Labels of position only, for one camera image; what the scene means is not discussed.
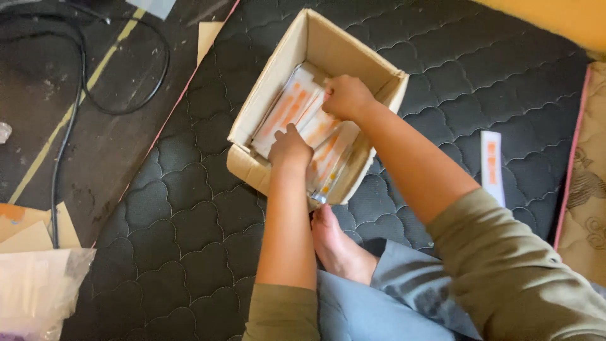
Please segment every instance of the bare foot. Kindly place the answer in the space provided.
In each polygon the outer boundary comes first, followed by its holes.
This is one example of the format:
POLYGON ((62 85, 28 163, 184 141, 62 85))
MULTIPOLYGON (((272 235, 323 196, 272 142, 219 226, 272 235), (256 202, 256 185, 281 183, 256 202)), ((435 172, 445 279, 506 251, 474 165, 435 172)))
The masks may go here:
POLYGON ((314 211, 311 234, 316 254, 328 272, 370 285, 379 259, 341 230, 329 205, 324 204, 314 211))

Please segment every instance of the black wire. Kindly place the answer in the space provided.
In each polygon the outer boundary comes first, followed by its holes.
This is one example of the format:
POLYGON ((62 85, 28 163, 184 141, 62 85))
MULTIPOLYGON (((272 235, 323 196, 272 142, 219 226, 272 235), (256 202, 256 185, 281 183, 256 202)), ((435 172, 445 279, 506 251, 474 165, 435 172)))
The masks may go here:
POLYGON ((78 75, 78 83, 77 83, 78 85, 76 86, 77 93, 76 93, 76 99, 74 100, 74 103, 73 103, 72 116, 70 117, 70 121, 68 123, 67 130, 65 131, 65 136, 63 137, 63 141, 61 142, 61 145, 59 147, 59 152, 57 153, 57 159, 55 161, 55 168, 53 170, 52 183, 51 183, 50 205, 51 205, 51 224, 53 227, 53 229, 52 229, 53 238, 52 239, 53 239, 53 248, 58 249, 59 248, 59 231, 58 231, 59 228, 58 228, 58 222, 57 222, 56 200, 57 200, 57 191, 58 191, 58 183, 59 183, 59 170, 61 167, 61 161, 63 158, 63 154, 65 152, 65 147, 67 146, 67 142, 73 131, 74 122, 76 121, 76 116, 78 114, 80 101, 82 98, 82 92, 84 91, 84 93, 86 94, 86 96, 88 96, 90 102, 92 103, 92 105, 95 108, 97 108, 99 111, 106 113, 108 115, 113 115, 113 116, 128 115, 130 113, 133 113, 133 112, 143 108, 156 95, 156 93, 158 92, 158 90, 160 89, 162 84, 164 83, 164 80, 166 79, 166 76, 168 74, 168 67, 170 64, 170 44, 168 43, 168 40, 166 39, 166 37, 155 26, 152 26, 141 19, 138 19, 138 18, 112 18, 112 20, 115 20, 115 21, 134 20, 134 21, 137 21, 137 22, 143 24, 144 26, 149 27, 158 35, 158 37, 160 37, 160 40, 162 41, 162 43, 164 45, 164 66, 162 68, 161 76, 158 79, 158 82, 156 83, 156 86, 154 87, 154 89, 150 92, 150 94, 147 97, 145 97, 145 99, 143 101, 141 101, 139 104, 137 104, 136 106, 133 106, 130 109, 112 110, 112 109, 106 109, 106 108, 102 107, 95 100, 95 98, 92 96, 92 94, 90 93, 90 91, 88 89, 85 38, 84 38, 84 34, 83 34, 80 26, 78 26, 78 23, 76 21, 74 21, 71 18, 68 18, 66 16, 57 15, 57 14, 48 14, 48 13, 9 13, 7 15, 3 15, 3 18, 0 18, 0 19, 1 19, 0 24, 5 24, 6 22, 10 22, 10 21, 13 21, 16 19, 33 19, 33 20, 43 19, 43 20, 48 20, 48 21, 64 23, 64 24, 67 24, 76 33, 76 35, 78 36, 78 39, 79 39, 79 41, 78 41, 78 40, 74 39, 74 37, 72 37, 66 33, 54 32, 54 31, 43 31, 43 32, 30 33, 30 34, 21 35, 21 36, 15 36, 12 38, 0 38, 0 44, 10 44, 10 43, 13 43, 16 41, 21 41, 24 39, 35 39, 35 38, 41 38, 41 37, 45 37, 45 36, 56 36, 59 38, 66 39, 66 40, 70 41, 72 44, 74 44, 74 46, 76 47, 76 50, 81 58, 81 61, 80 61, 80 70, 81 71, 78 75))

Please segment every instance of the olive green shirt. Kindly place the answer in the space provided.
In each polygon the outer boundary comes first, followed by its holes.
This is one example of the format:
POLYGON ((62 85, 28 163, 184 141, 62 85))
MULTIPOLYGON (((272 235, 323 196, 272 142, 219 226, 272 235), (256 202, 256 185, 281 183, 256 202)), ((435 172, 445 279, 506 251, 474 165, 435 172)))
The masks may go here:
MULTIPOLYGON (((484 340, 606 340, 606 300, 483 189, 426 228, 484 340)), ((256 284, 243 340, 319 340, 317 313, 312 290, 256 284)))

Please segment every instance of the person's right hand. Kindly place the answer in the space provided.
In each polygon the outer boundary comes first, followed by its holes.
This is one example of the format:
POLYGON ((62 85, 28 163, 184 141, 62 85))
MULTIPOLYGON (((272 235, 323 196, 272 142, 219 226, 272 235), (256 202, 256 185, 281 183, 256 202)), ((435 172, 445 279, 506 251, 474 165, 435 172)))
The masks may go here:
POLYGON ((373 94, 357 77, 342 75, 326 84, 328 99, 322 105, 324 112, 342 121, 357 122, 364 109, 376 102, 373 94))

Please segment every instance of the cardboard box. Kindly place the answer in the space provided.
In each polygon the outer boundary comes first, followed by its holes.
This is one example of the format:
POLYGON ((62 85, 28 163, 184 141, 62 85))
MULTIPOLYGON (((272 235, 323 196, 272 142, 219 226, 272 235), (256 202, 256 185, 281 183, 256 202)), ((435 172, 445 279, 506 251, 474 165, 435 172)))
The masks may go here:
MULTIPOLYGON (((270 163, 249 148, 251 139, 296 66, 315 70, 317 83, 325 76, 360 78, 375 98, 398 111, 408 75, 375 51, 310 9, 299 12, 276 47, 251 90, 227 139, 233 143, 227 169, 267 195, 270 163)), ((376 152, 359 134, 347 165, 328 197, 330 204, 345 204, 354 194, 376 152)))

